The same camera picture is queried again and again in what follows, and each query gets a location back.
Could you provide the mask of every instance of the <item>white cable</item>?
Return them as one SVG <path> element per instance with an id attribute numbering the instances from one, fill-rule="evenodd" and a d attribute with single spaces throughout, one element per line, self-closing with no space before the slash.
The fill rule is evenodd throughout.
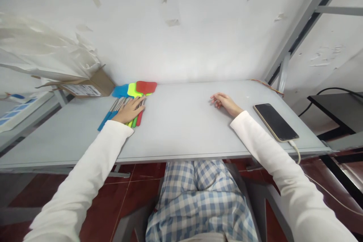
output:
<path id="1" fill-rule="evenodd" d="M 344 204 L 342 204 L 339 200 L 336 199 L 336 197 L 334 197 L 327 189 L 325 189 L 320 183 L 318 183 L 316 180 L 310 178 L 308 175 L 305 174 L 305 176 L 307 176 L 309 179 L 311 179 L 313 182 L 315 182 L 317 185 L 319 185 L 322 189 L 325 190 L 325 192 L 327 192 L 333 199 L 335 199 L 341 206 L 343 206 L 344 208 L 348 209 L 349 211 L 357 214 L 357 215 L 360 215 L 360 216 L 363 216 L 362 213 L 359 213 L 359 212 L 356 212 L 356 211 L 353 211 L 352 209 L 348 208 L 347 206 L 345 206 Z"/>
<path id="2" fill-rule="evenodd" d="M 299 152 L 299 149 L 298 147 L 296 146 L 296 144 L 294 143 L 294 141 L 290 140 L 289 141 L 289 144 L 294 148 L 294 150 L 297 152 L 298 156 L 299 156 L 299 159 L 298 159 L 298 162 L 297 164 L 300 164 L 300 161 L 301 161 L 301 156 L 300 156 L 300 152 Z M 362 213 L 359 213 L 359 212 L 356 212 L 350 208 L 348 208 L 347 206 L 345 206 L 344 204 L 342 204 L 339 200 L 337 200 L 336 197 L 334 197 L 327 189 L 325 189 L 320 183 L 318 183 L 316 180 L 310 178 L 308 175 L 305 174 L 305 176 L 307 176 L 309 179 L 311 179 L 313 182 L 315 182 L 317 185 L 319 185 L 322 189 L 325 190 L 325 192 L 327 192 L 333 199 L 335 199 L 341 206 L 343 206 L 344 208 L 348 209 L 349 211 L 357 214 L 357 215 L 360 215 L 360 216 L 363 216 Z"/>
<path id="3" fill-rule="evenodd" d="M 300 156 L 300 152 L 299 152 L 298 147 L 296 146 L 296 144 L 295 144 L 295 142 L 294 142 L 293 140 L 290 140 L 290 141 L 289 141 L 289 144 L 290 144 L 290 146 L 292 146 L 292 147 L 293 147 L 293 149 L 294 149 L 294 150 L 296 151 L 296 153 L 298 154 L 299 158 L 298 158 L 298 162 L 297 162 L 297 164 L 300 164 L 300 162 L 301 162 L 301 156 Z"/>

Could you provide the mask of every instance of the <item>black phone screen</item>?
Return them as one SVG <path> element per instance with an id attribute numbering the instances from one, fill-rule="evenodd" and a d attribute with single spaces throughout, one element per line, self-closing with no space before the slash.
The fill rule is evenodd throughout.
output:
<path id="1" fill-rule="evenodd" d="M 282 118 L 282 116 L 274 109 L 271 104 L 259 104 L 255 105 L 254 107 L 277 140 L 285 142 L 299 138 L 297 133 L 290 127 L 290 125 Z"/>

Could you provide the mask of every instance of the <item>plaid pants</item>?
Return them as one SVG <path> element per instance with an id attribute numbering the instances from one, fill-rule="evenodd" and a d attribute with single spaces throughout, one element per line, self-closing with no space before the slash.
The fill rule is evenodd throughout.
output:
<path id="1" fill-rule="evenodd" d="M 200 233 L 257 241 L 246 199 L 222 160 L 169 162 L 146 241 L 180 241 Z"/>

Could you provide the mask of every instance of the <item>red spatula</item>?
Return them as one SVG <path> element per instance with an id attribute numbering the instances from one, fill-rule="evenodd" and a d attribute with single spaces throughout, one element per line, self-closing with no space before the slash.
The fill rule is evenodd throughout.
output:
<path id="1" fill-rule="evenodd" d="M 147 81 L 138 81 L 136 82 L 136 91 L 139 93 L 143 93 L 144 95 L 155 92 L 156 86 L 158 84 L 156 82 L 147 82 Z M 136 126 L 140 126 L 141 117 L 143 116 L 143 111 L 139 113 L 137 117 Z"/>

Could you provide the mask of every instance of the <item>white sleeve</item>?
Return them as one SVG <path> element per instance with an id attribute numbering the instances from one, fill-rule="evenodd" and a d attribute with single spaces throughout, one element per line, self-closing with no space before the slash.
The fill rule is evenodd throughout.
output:
<path id="1" fill-rule="evenodd" d="M 133 129 L 107 121 L 97 138 L 30 225 L 24 241 L 79 241 L 86 212 Z"/>
<path id="2" fill-rule="evenodd" d="M 296 242 L 356 241 L 325 205 L 323 194 L 304 175 L 301 167 L 248 112 L 238 115 L 231 127 L 252 156 L 273 176 Z"/>

